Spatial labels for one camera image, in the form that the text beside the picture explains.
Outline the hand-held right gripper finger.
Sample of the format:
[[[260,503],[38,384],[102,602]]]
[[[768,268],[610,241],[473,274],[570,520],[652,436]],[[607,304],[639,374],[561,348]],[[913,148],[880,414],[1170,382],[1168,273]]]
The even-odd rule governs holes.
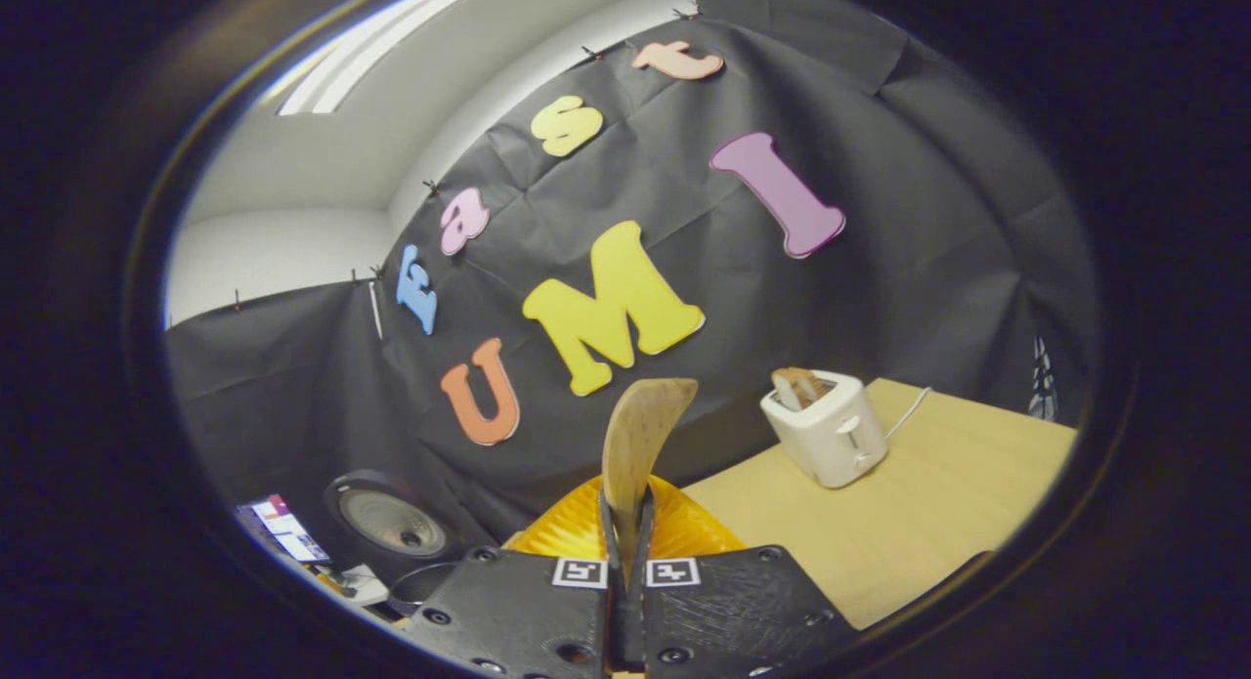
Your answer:
[[[404,638],[477,678],[608,678],[620,565],[604,551],[543,555],[474,546]]]
[[[648,678],[791,678],[858,631],[784,546],[743,546],[652,478],[626,591],[626,661]]]

